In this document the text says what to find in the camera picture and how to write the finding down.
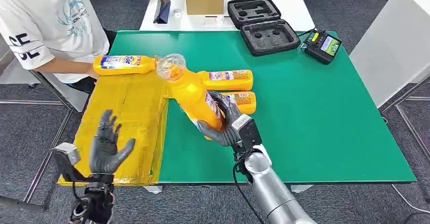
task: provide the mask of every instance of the clear bottle cap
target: clear bottle cap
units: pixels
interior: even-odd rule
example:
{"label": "clear bottle cap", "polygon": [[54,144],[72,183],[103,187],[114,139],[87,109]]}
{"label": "clear bottle cap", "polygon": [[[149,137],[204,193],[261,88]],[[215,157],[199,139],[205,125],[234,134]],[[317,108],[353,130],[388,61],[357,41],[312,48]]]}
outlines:
{"label": "clear bottle cap", "polygon": [[158,76],[168,81],[179,79],[186,68],[185,58],[181,54],[170,54],[157,62]]}

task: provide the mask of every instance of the yellow tape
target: yellow tape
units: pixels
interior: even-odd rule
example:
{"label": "yellow tape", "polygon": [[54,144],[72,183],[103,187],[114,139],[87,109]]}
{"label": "yellow tape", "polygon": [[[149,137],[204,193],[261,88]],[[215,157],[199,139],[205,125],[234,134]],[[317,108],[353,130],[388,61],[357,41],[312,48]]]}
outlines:
{"label": "yellow tape", "polygon": [[[114,184],[149,185],[150,179],[158,181],[166,125],[167,99],[163,97],[168,93],[166,90],[165,82],[154,71],[101,77],[75,136],[74,144],[81,155],[76,169],[84,176],[90,174],[91,140],[100,116],[106,109],[112,109],[118,117],[116,123],[122,124],[118,149],[122,149],[128,139],[136,139],[133,152],[115,172]],[[70,186],[71,182],[61,176],[58,184]]]}

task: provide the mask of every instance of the yellow bottle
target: yellow bottle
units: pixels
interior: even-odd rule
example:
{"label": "yellow bottle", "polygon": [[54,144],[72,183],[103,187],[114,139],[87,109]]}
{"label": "yellow bottle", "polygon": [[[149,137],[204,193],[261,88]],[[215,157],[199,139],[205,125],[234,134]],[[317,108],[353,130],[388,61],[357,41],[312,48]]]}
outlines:
{"label": "yellow bottle", "polygon": [[147,56],[97,56],[94,59],[94,71],[101,76],[113,76],[128,73],[147,73],[155,70],[157,58]]}
{"label": "yellow bottle", "polygon": [[242,114],[253,114],[257,108],[255,93],[251,91],[223,92],[232,103],[235,103]]}
{"label": "yellow bottle", "polygon": [[170,54],[159,59],[157,74],[168,81],[171,97],[176,99],[195,125],[198,120],[203,120],[212,128],[221,130],[221,110],[206,91],[200,76],[186,68],[185,58],[181,54]]}
{"label": "yellow bottle", "polygon": [[200,71],[197,74],[206,84],[207,90],[249,91],[253,87],[253,73],[248,69],[229,71]]}

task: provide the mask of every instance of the black robotic glove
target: black robotic glove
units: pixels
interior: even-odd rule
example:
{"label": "black robotic glove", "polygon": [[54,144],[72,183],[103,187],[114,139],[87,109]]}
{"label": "black robotic glove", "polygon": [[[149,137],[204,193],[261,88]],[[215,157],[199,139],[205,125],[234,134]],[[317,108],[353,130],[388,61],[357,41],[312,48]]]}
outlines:
{"label": "black robotic glove", "polygon": [[218,103],[218,107],[224,112],[225,122],[224,130],[218,131],[211,128],[205,121],[197,121],[197,127],[207,137],[218,141],[222,146],[231,146],[241,141],[240,136],[231,127],[231,124],[238,119],[242,114],[237,105],[232,103],[227,96],[221,95],[216,91],[209,91],[209,95]]}
{"label": "black robotic glove", "polygon": [[120,164],[133,151],[135,139],[129,139],[125,147],[118,152],[118,133],[121,128],[119,124],[115,131],[113,126],[116,116],[111,119],[112,110],[106,110],[100,118],[97,134],[91,142],[90,170],[96,174],[113,174]]}

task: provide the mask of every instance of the gray carpet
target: gray carpet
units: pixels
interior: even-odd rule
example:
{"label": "gray carpet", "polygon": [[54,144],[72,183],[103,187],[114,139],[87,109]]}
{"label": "gray carpet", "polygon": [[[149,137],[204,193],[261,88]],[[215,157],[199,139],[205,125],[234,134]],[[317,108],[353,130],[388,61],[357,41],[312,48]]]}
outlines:
{"label": "gray carpet", "polygon": [[[92,0],[104,27],[113,30],[139,29],[147,1]],[[315,24],[337,31],[350,52],[385,0],[305,3]],[[430,95],[430,86],[419,94]],[[29,89],[20,85],[0,86],[0,96],[52,98],[41,86]],[[430,104],[405,102],[403,106],[423,140],[430,142]],[[61,107],[0,105],[0,195],[24,197],[64,114]],[[73,141],[80,118],[80,114],[73,115],[63,141]],[[398,188],[415,206],[430,209],[430,164],[397,111],[390,110],[387,118],[390,131],[418,179],[417,183]],[[57,177],[51,162],[33,198],[34,203],[45,204],[47,211],[31,213],[0,207],[0,223],[65,223],[73,196],[70,188],[55,184]],[[258,223],[234,186],[167,186],[158,195],[139,187],[123,187],[116,188],[115,193],[116,223]],[[256,206],[249,188],[245,193]],[[317,223],[430,224],[430,215],[415,214],[390,185],[317,185],[295,196]]]}

